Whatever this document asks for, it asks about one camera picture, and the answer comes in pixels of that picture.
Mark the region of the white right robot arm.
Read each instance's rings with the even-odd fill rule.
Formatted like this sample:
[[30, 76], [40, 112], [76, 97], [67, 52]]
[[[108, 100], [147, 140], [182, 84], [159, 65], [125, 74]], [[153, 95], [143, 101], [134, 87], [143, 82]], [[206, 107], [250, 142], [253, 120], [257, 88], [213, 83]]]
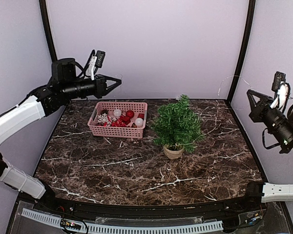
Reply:
[[293, 104], [286, 114], [271, 107], [273, 98], [248, 90], [251, 112], [255, 123], [247, 122], [247, 132], [257, 156], [263, 176], [262, 182], [251, 182], [239, 207], [249, 212], [258, 204], [293, 201]]

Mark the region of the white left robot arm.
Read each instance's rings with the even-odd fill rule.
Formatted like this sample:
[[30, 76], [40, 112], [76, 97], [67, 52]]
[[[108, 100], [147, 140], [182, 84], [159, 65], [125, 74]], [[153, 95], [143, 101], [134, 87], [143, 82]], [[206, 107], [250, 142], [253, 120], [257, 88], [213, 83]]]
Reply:
[[[0, 145], [31, 123], [47, 117], [76, 98], [102, 98], [121, 85], [117, 78], [97, 74], [103, 59], [93, 56], [82, 67], [74, 58], [63, 58], [51, 65], [52, 76], [46, 85], [32, 90], [16, 106], [0, 115]], [[40, 180], [14, 167], [0, 153], [0, 182], [40, 200], [49, 213], [59, 209], [53, 191]]]

